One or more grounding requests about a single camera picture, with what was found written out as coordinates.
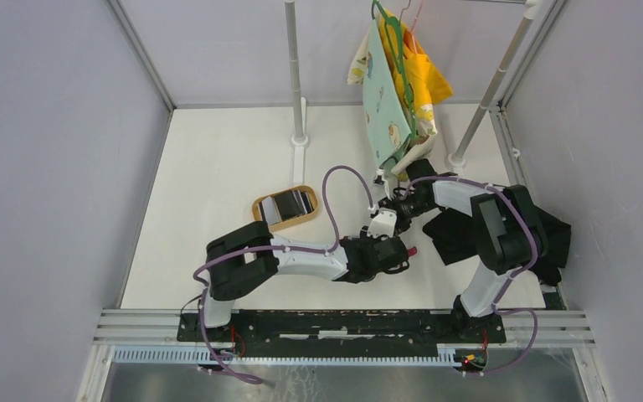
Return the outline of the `pink clothes hanger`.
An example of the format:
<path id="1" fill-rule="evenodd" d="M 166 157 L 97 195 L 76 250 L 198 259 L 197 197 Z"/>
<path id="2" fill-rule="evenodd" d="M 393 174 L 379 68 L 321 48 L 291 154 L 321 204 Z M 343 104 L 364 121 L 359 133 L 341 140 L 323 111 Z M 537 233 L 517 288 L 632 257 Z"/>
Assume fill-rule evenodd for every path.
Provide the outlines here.
<path id="1" fill-rule="evenodd" d="M 415 39 L 415 29 L 421 13 L 424 11 L 425 0 L 408 0 L 399 14 L 399 21 L 406 27 L 412 39 Z"/>

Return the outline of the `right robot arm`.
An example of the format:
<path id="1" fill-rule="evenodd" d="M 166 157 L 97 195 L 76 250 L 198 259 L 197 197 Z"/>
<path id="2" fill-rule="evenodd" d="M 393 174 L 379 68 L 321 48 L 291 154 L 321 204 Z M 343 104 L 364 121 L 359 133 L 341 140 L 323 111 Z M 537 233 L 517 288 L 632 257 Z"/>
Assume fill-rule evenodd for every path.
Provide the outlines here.
<path id="1" fill-rule="evenodd" d="M 409 165 L 408 178 L 407 187 L 394 188 L 378 203 L 396 213 L 396 233 L 408 230 L 414 218 L 438 210 L 423 232 L 443 263 L 479 259 L 450 319 L 452 335 L 470 342 L 483 332 L 484 323 L 497 317 L 498 303 L 516 277 L 544 254 L 548 240 L 543 224 L 523 186 L 497 187 L 437 173 L 426 159 Z"/>

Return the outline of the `white clothes rack frame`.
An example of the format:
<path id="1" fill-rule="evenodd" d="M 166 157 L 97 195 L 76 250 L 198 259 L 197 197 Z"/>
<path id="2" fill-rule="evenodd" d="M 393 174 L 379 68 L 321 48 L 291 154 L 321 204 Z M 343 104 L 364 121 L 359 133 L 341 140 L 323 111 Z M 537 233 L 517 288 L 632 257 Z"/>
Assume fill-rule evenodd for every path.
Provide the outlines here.
<path id="1" fill-rule="evenodd" d="M 528 30 L 532 26 L 532 22 L 536 19 L 539 8 L 543 5 L 541 1 L 522 1 L 521 4 L 525 8 L 522 20 L 502 57 L 502 61 L 491 79 L 491 83 L 488 85 L 479 106 L 466 128 L 459 145 L 456 147 L 454 152 L 449 154 L 447 157 L 447 162 L 449 162 L 455 170 L 465 166 L 466 150 L 473 140 L 478 127 L 487 113 L 489 105 L 504 80 L 507 69 L 510 67 L 519 47 L 526 38 Z M 284 2 L 284 5 L 291 72 L 292 108 L 294 116 L 294 134 L 291 136 L 293 149 L 292 184 L 302 185 L 306 178 L 306 149 L 310 142 L 310 137 L 306 132 L 307 101 L 301 94 L 301 73 L 296 29 L 296 3 L 294 1 L 286 1 Z"/>

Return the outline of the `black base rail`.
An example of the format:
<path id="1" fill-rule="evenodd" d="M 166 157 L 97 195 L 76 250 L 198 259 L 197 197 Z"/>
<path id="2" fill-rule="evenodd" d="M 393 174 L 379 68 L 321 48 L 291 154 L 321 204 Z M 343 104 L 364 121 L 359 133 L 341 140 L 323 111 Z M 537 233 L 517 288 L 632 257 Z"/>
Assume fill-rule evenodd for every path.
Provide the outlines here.
<path id="1" fill-rule="evenodd" d="M 230 343 L 246 358 L 435 357 L 440 345 L 469 348 L 507 340 L 494 316 L 464 325 L 449 311 L 238 310 L 229 323 L 201 330 L 199 315 L 180 316 L 177 340 Z"/>

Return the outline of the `mint green cartoon cloth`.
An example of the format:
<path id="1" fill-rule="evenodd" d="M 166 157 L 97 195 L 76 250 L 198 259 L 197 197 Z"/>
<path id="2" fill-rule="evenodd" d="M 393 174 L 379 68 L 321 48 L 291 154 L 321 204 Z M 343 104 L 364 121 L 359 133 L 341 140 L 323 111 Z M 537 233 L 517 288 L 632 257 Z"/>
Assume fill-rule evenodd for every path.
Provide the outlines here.
<path id="1" fill-rule="evenodd" d="M 396 91 L 378 24 L 374 21 L 359 61 L 366 133 L 378 167 L 390 171 L 407 152 L 412 130 Z"/>

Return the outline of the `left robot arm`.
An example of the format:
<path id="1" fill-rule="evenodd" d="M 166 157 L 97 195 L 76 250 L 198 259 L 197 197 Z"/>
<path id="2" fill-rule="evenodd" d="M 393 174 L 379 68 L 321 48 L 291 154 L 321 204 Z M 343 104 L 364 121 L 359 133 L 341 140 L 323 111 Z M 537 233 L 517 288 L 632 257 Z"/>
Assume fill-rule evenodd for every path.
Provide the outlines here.
<path id="1" fill-rule="evenodd" d="M 209 341 L 229 332 L 234 304 L 274 276 L 312 276 L 358 284 L 409 268 L 409 248 L 399 237 L 373 237 L 365 229 L 331 244 L 305 243 L 272 234 L 261 221 L 210 241 L 193 278 L 203 284 L 197 329 Z"/>

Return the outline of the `stack of credit cards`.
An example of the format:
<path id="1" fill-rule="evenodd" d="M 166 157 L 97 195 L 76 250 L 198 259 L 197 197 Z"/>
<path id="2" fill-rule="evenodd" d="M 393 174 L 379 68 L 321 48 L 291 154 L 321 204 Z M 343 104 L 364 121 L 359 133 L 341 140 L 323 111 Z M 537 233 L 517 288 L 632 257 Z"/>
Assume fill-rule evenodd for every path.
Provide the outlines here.
<path id="1" fill-rule="evenodd" d="M 282 224 L 315 211 L 311 196 L 300 188 L 263 197 L 256 202 L 256 207 L 260 218 L 268 225 Z"/>

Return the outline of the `green clothes hanger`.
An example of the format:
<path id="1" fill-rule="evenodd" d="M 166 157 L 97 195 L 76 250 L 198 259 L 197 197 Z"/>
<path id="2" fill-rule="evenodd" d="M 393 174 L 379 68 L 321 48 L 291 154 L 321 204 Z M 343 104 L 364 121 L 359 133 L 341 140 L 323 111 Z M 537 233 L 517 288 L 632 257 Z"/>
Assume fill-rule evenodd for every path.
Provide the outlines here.
<path id="1" fill-rule="evenodd" d="M 414 92 L 409 83 L 407 69 L 405 65 L 405 58 L 403 55 L 404 36 L 403 24 L 401 20 L 394 16 L 389 15 L 385 7 L 379 0 L 372 0 L 371 2 L 371 17 L 375 19 L 380 16 L 383 20 L 383 30 L 386 34 L 389 48 L 392 55 L 395 70 L 401 77 L 404 90 L 404 104 L 407 108 L 406 118 L 409 123 L 410 135 L 417 135 L 416 114 L 414 111 Z"/>

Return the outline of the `yellow garment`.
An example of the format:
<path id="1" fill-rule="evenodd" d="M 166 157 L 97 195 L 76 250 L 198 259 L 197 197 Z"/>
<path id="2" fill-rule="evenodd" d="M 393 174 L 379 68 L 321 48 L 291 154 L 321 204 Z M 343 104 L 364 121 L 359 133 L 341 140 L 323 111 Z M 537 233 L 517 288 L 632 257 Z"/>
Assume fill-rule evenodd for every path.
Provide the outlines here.
<path id="1" fill-rule="evenodd" d="M 392 61 L 392 55 L 387 41 L 386 34 L 383 30 L 383 20 L 377 16 L 378 31 L 380 34 L 383 50 L 388 58 L 396 91 L 399 99 L 404 104 L 404 90 L 400 75 L 395 70 Z M 443 76 L 440 70 L 435 66 L 431 58 L 425 53 L 419 40 L 412 39 L 403 25 L 404 46 L 403 55 L 409 83 L 414 92 L 414 111 L 416 116 L 430 115 L 430 109 L 453 96 L 453 89 L 449 81 Z"/>

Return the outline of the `black clothes pile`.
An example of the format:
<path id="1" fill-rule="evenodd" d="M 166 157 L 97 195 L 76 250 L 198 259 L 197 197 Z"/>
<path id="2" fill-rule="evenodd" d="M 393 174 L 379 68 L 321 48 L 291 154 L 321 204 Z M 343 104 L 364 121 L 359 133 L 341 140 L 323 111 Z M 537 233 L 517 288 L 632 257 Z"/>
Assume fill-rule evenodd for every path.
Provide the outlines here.
<path id="1" fill-rule="evenodd" d="M 572 226 L 548 212 L 535 208 L 545 236 L 537 238 L 538 261 L 530 268 L 544 285 L 557 286 L 562 281 L 571 245 Z M 422 228 L 445 265 L 478 255 L 480 239 L 472 218 L 454 209 L 447 209 Z"/>

